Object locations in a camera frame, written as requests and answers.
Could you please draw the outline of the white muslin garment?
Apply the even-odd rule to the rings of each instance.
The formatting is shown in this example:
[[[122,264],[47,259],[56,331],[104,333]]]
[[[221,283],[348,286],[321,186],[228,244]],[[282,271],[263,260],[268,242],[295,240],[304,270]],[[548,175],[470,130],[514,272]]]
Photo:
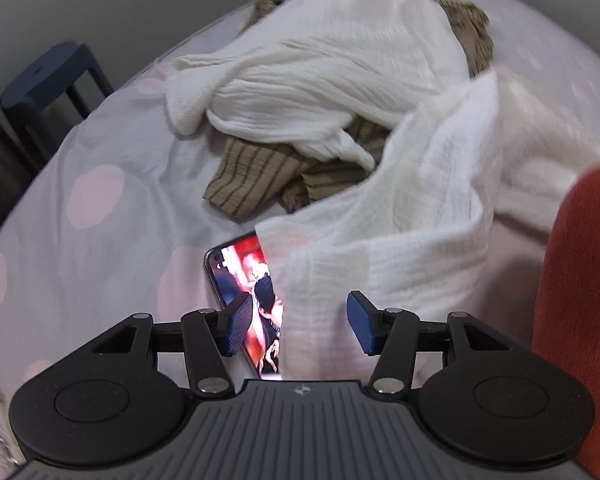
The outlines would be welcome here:
[[[547,230],[600,144],[495,68],[468,74],[434,0],[286,0],[166,77],[174,129],[202,120],[255,144],[360,166],[365,179],[257,236],[283,301],[283,378],[366,379],[344,313],[358,289],[442,320],[481,274],[494,214]]]

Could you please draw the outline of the smartphone with lit screen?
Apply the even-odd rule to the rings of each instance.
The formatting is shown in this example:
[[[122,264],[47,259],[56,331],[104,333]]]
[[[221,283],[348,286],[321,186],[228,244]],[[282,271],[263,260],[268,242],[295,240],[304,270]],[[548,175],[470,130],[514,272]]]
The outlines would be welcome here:
[[[284,306],[274,292],[257,234],[250,232],[209,249],[204,270],[222,309],[236,300],[245,303],[232,321],[244,334],[242,352],[253,373],[267,380],[282,378],[279,353]]]

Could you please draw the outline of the pink dotted bed sheet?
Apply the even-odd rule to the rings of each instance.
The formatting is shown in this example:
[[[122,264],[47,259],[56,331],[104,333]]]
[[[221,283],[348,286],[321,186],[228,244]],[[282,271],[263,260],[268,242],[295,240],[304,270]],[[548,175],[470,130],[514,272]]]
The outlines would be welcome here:
[[[378,168],[287,214],[204,199],[239,103],[318,125],[350,96],[389,128]],[[344,302],[442,320],[493,218],[548,230],[600,162],[600,58],[516,0],[289,0],[212,53],[183,50],[68,135],[0,231],[0,397],[135,312],[211,304],[206,251],[256,232],[284,304],[287,379],[366,379]]]

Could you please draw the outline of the brown striped garment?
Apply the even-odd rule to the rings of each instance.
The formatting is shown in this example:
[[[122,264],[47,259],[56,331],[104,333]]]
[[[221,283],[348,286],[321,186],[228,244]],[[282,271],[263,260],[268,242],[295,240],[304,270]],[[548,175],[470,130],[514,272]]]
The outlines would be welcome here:
[[[490,20],[475,4],[460,0],[434,0],[448,18],[465,52],[470,76],[477,76],[493,61]],[[273,197],[287,212],[337,194],[367,177],[355,162],[341,159],[320,162],[299,154],[290,145],[253,143],[230,138],[220,166],[204,191],[204,199],[230,217],[242,220]]]

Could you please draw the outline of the orange red sleeve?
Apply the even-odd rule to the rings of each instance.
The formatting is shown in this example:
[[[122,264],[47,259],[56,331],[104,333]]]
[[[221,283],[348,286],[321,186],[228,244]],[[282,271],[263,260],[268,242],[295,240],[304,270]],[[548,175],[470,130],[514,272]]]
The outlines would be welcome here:
[[[592,394],[594,425],[578,460],[600,479],[600,167],[568,193],[550,232],[532,349]]]

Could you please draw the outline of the blue plastic stool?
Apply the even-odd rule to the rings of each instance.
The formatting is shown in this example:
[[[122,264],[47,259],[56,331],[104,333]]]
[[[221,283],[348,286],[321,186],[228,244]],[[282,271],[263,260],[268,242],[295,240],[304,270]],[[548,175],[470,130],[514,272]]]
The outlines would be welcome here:
[[[43,110],[65,94],[83,119],[91,114],[76,88],[85,73],[91,75],[105,98],[114,93],[87,44],[66,41],[41,55],[1,94],[1,110],[36,166],[43,167],[54,152]]]

